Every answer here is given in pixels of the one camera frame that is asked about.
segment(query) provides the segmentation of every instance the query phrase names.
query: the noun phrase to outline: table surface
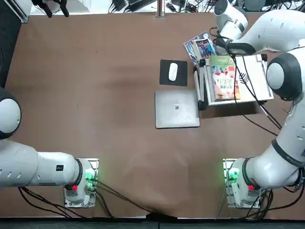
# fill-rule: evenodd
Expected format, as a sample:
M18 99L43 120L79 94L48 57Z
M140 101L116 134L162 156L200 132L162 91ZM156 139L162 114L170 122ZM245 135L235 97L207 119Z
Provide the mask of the table surface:
M249 24L258 17L249 15ZM260 155L274 137L234 106L201 112L199 128L157 130L154 123L155 91L194 88L183 42L212 26L212 14L32 16L21 27L6 85L22 108L12 139L37 151L98 157L99 179L143 206L177 217L216 217L223 158ZM160 59L188 61L188 86L159 85ZM290 104L276 97L266 107L283 123ZM277 131L253 104L244 108L251 119ZM60 187L32 189L63 202ZM147 213L103 193L115 216ZM275 190L272 206L297 195ZM6 206L0 208L2 217L53 216L28 206L17 188L0 189L0 196ZM304 203L268 217L304 219ZM228 211L225 201L223 206L220 217L246 213ZM99 204L79 212L105 216Z

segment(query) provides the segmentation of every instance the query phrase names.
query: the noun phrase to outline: black mouse pad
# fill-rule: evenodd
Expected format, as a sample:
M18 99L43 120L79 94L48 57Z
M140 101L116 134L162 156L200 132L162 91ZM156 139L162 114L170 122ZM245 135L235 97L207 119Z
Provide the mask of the black mouse pad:
M168 79L171 63L178 65L175 81ZM187 61L160 60L160 84L187 86Z

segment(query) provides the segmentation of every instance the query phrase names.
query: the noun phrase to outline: computer mouse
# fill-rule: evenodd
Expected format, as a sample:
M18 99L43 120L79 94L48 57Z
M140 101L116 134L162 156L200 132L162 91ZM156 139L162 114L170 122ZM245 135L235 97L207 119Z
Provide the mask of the computer mouse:
M170 70L168 72L168 79L170 81L175 81L177 77L178 65L176 63L171 63Z

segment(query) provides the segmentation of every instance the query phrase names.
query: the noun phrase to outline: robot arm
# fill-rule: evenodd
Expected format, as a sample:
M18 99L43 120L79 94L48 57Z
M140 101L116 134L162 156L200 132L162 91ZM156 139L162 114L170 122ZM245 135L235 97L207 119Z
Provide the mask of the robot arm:
M304 176L299 168L305 166L305 14L295 10L267 12L242 38L247 26L245 14L227 0L218 1L214 14L218 26L216 49L221 54L286 52L268 64L266 78L274 93L293 101L291 112L278 137L262 155L239 158L232 166L239 171L236 183L232 184L233 189L238 187L234 193L236 205L249 207L261 188L298 184L300 176Z
M296 10L272 10L263 14L241 38L248 22L244 10L219 0L214 11L221 54L252 55L261 50L287 52L305 46L305 14Z
M37 152L33 147L6 140L19 128L20 106L0 88L0 187L65 186L66 199L83 207L89 202L87 191L95 171L86 159L60 152Z

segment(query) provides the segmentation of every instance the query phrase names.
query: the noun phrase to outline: laptop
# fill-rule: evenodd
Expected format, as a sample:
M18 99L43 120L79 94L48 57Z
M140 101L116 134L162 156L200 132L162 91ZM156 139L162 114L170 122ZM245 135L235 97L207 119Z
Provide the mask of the laptop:
M155 122L158 129L199 127L196 91L155 92Z

